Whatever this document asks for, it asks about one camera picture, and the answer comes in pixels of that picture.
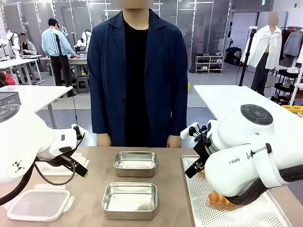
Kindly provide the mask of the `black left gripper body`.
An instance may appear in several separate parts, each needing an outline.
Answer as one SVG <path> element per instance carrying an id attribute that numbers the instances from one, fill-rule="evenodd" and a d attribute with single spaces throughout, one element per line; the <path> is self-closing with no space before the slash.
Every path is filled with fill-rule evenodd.
<path id="1" fill-rule="evenodd" d="M 63 153 L 61 155 L 56 156 L 53 159 L 47 159 L 44 157 L 37 157 L 38 162 L 46 162 L 53 167 L 64 166 L 68 169 L 72 169 L 73 166 L 77 165 L 77 161 L 74 160 L 70 153 Z"/>

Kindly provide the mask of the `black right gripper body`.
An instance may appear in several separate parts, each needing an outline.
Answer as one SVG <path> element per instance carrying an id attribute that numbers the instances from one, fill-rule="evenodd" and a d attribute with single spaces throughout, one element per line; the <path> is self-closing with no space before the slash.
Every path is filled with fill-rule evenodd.
<path id="1" fill-rule="evenodd" d="M 211 138 L 207 137 L 207 133 L 208 129 L 206 126 L 202 126 L 201 129 L 194 133 L 196 136 L 194 141 L 197 142 L 194 146 L 194 151 L 199 155 L 197 163 L 205 164 L 210 155 L 217 151 L 211 142 Z"/>

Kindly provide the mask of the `person's left hand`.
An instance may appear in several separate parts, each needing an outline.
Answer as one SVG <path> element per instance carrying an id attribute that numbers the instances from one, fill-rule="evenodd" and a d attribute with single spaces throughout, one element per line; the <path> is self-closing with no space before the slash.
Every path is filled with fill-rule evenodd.
<path id="1" fill-rule="evenodd" d="M 167 139 L 167 147 L 168 148 L 181 148 L 182 139 L 180 136 L 169 135 Z"/>

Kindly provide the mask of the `person's right hand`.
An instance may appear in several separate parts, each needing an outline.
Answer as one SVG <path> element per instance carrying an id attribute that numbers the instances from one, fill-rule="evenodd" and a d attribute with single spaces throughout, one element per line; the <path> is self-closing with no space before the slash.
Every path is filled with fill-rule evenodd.
<path id="1" fill-rule="evenodd" d="M 112 141 L 107 133 L 97 134 L 97 146 L 98 147 L 111 147 Z"/>

